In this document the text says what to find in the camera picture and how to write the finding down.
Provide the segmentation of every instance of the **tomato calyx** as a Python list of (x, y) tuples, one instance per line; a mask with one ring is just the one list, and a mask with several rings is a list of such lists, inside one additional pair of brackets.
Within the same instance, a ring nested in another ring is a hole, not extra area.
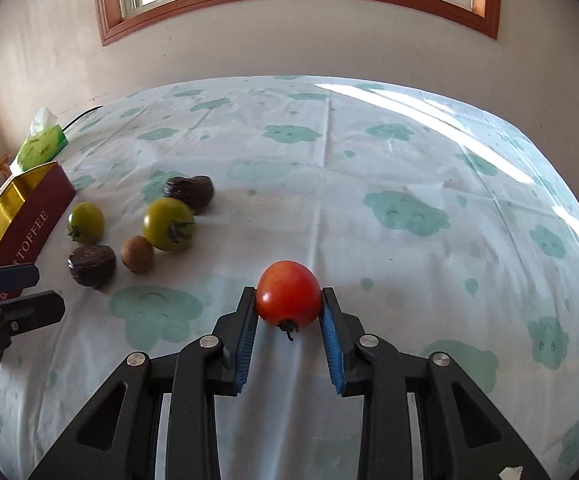
[(283, 332), (287, 333), (287, 339), (290, 341), (294, 340), (294, 338), (291, 336), (291, 333), (294, 332), (294, 330), (298, 333), (298, 325), (293, 319), (284, 319), (279, 321), (277, 327)]

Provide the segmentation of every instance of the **green tomato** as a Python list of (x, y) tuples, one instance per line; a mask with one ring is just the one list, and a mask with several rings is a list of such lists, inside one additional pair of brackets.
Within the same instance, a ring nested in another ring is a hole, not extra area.
[(187, 249), (195, 228), (191, 210), (175, 198), (157, 200), (144, 214), (144, 237), (151, 245), (168, 253)]
[(105, 234), (105, 216), (97, 205), (80, 202), (69, 215), (68, 233), (79, 244), (96, 244)]

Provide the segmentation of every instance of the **tablecloth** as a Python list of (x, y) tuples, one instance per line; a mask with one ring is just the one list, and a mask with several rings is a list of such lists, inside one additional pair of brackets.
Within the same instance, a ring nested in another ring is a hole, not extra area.
[[(190, 250), (158, 252), (147, 274), (119, 261), (100, 291), (69, 275), (65, 213), (30, 292), (57, 290), (66, 314), (15, 337), (0, 363), (11, 480), (130, 352), (211, 332), (281, 259), (310, 267), (400, 351), (455, 357), (552, 478), (579, 465), (579, 204), (511, 124), (410, 88), (257, 76), (137, 92), (67, 137), (58, 161), (74, 203), (100, 206), (116, 254), (169, 177), (208, 175), (216, 195)], [(317, 323), (295, 339), (261, 322), (242, 394), (217, 399), (223, 478), (355, 478), (362, 399), (336, 396)]]

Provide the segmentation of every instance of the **metal screw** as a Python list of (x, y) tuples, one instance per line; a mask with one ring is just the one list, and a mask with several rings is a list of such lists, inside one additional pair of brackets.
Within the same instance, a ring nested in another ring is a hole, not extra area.
[(218, 344), (218, 337), (215, 335), (205, 335), (200, 338), (202, 348), (214, 348)]
[(360, 342), (361, 345), (366, 348), (374, 348), (374, 346), (378, 345), (378, 337), (371, 334), (365, 334), (361, 336)]
[(451, 362), (451, 358), (443, 352), (435, 353), (431, 360), (434, 361), (434, 364), (438, 366), (447, 366)]
[(127, 364), (129, 366), (140, 366), (144, 363), (144, 354), (141, 352), (134, 352), (133, 354), (129, 354), (127, 357)]

